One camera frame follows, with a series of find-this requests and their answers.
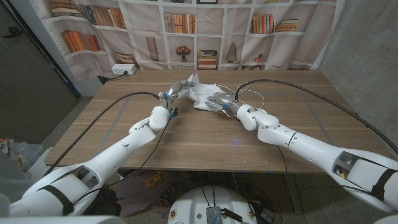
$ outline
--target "potted flower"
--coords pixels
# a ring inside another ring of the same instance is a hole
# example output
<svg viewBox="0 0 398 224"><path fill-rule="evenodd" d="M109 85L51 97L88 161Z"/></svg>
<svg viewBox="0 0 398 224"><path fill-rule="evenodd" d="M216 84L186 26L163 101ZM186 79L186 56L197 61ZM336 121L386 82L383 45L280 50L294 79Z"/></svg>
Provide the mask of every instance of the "potted flower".
<svg viewBox="0 0 398 224"><path fill-rule="evenodd" d="M177 47L177 49L175 50L175 53L177 55L182 56L181 62L187 62L187 58L185 56L190 54L191 50L187 46L181 46L181 47Z"/></svg>

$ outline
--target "white cloth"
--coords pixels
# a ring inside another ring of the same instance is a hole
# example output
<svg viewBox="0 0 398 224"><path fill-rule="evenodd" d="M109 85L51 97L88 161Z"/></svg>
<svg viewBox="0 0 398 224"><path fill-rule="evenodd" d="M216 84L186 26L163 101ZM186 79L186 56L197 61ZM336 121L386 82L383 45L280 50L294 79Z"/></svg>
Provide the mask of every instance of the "white cloth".
<svg viewBox="0 0 398 224"><path fill-rule="evenodd" d="M199 81L197 73L193 73L188 81L196 83L195 87L189 88L188 98L193 100L193 107L201 110L217 112L206 105L207 98L213 96L214 93L225 93L220 87L216 85L202 84Z"/></svg>

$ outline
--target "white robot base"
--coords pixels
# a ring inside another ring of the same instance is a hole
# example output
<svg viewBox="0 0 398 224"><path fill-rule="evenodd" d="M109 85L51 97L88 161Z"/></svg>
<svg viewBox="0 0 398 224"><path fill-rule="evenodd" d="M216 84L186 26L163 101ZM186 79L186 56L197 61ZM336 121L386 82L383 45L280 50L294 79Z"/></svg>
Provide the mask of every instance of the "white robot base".
<svg viewBox="0 0 398 224"><path fill-rule="evenodd" d="M239 215L243 222L210 212L218 207ZM176 223L256 224L257 220L251 213L248 201L240 194L224 187L205 186L203 190L202 187L190 190L174 202L170 209L168 224Z"/></svg>

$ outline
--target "connector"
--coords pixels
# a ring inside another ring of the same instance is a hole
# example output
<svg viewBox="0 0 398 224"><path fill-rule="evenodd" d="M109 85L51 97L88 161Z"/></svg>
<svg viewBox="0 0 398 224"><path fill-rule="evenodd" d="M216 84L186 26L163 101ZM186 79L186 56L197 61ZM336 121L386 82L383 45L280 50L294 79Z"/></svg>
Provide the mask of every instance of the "connector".
<svg viewBox="0 0 398 224"><path fill-rule="evenodd" d="M115 75L123 75L124 72L127 72L128 75L133 75L136 70L136 65L133 64L115 64L112 67L112 72Z"/></svg>

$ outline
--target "black strap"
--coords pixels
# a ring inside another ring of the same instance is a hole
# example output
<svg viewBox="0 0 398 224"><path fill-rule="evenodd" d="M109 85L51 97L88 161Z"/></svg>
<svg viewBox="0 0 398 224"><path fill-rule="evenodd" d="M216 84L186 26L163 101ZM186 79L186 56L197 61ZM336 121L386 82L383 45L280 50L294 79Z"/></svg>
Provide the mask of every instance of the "black strap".
<svg viewBox="0 0 398 224"><path fill-rule="evenodd" d="M62 215L68 215L69 213L73 212L73 204L71 203L71 201L69 201L67 196L65 196L61 191L56 189L54 186L47 185L39 190L46 190L58 198L58 200L63 205Z"/></svg>
<svg viewBox="0 0 398 224"><path fill-rule="evenodd" d="M390 177L395 174L395 172L397 172L397 170L388 169L380 176L379 181L373 185L371 192L373 196L381 201L384 201L384 186Z"/></svg>

